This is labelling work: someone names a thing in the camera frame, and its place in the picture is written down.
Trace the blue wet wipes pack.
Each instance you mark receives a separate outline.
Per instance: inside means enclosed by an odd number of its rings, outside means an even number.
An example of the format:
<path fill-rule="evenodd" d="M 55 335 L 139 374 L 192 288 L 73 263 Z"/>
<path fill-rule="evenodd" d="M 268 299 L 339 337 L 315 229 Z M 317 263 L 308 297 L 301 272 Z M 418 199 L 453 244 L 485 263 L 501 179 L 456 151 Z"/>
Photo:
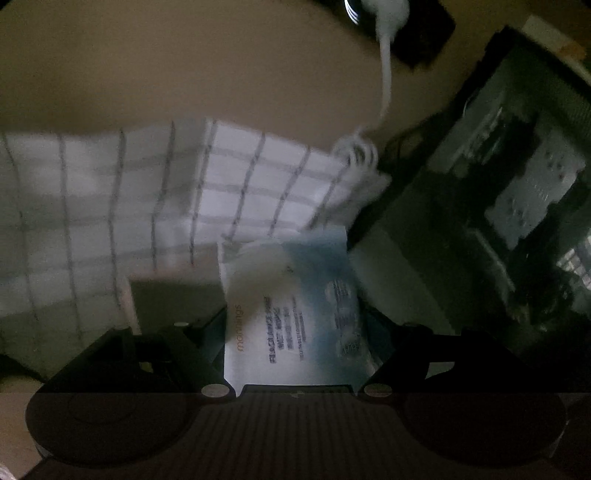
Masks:
<path fill-rule="evenodd" d="M 359 391 L 377 371 L 345 228 L 223 239 L 217 254 L 226 302 L 223 375 L 235 392 L 250 385 Z"/>

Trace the black power strip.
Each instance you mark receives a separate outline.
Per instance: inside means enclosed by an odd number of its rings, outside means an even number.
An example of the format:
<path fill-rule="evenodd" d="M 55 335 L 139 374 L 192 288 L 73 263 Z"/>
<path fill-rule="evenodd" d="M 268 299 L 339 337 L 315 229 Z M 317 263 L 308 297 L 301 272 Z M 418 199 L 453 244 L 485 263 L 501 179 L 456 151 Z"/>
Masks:
<path fill-rule="evenodd" d="M 390 40 L 390 52 L 410 69 L 431 67 L 456 29 L 440 1 L 316 1 L 370 41 Z"/>

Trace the open computer case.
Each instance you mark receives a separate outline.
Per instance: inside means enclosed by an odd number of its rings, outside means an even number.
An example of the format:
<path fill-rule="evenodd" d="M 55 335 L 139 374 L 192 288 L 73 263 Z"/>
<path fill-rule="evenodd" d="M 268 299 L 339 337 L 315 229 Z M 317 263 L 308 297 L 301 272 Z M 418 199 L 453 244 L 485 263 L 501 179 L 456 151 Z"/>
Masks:
<path fill-rule="evenodd" d="M 590 85 L 513 28 L 449 106 L 394 139 L 351 232 L 363 299 L 443 334 L 590 322 Z"/>

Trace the white black grid tablecloth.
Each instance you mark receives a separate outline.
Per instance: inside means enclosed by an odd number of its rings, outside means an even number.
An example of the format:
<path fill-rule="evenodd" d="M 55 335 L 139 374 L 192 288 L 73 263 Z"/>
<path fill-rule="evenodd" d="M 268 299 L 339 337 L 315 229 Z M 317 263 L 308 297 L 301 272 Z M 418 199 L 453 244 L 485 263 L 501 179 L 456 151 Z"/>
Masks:
<path fill-rule="evenodd" d="M 50 375 L 124 322 L 128 278 L 213 274 L 222 236 L 351 225 L 390 184 L 351 161 L 211 119 L 1 136 L 1 351 Z"/>

